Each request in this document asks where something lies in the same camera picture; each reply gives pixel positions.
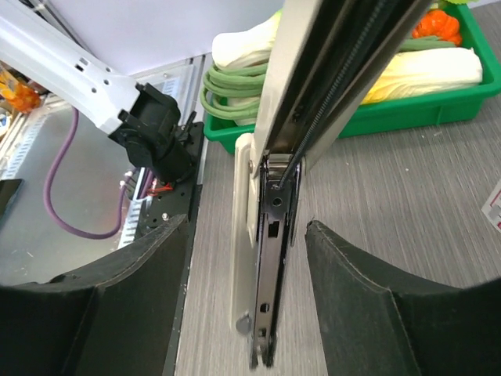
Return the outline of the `red white staple box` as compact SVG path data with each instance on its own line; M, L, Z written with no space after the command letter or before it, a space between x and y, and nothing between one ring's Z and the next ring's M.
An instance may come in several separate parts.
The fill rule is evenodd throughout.
M501 230L501 181L498 181L493 191L489 194L488 200L482 206L482 213L496 231Z

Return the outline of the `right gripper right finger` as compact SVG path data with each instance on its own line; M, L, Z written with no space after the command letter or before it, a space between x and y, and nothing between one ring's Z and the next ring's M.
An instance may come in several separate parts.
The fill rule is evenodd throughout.
M319 221L305 242L328 374L499 374L499 280L467 288L427 280Z

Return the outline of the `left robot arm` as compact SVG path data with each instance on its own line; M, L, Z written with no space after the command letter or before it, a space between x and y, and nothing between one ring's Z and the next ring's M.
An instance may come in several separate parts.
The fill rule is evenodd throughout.
M135 167L163 183L193 171L175 134L181 112L174 98L109 67L18 1L1 3L1 60L86 116Z

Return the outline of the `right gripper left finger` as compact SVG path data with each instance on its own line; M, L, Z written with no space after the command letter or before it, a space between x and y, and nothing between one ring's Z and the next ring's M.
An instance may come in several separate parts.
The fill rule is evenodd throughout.
M177 215L48 283L3 287L2 374L161 374L188 225L185 215Z

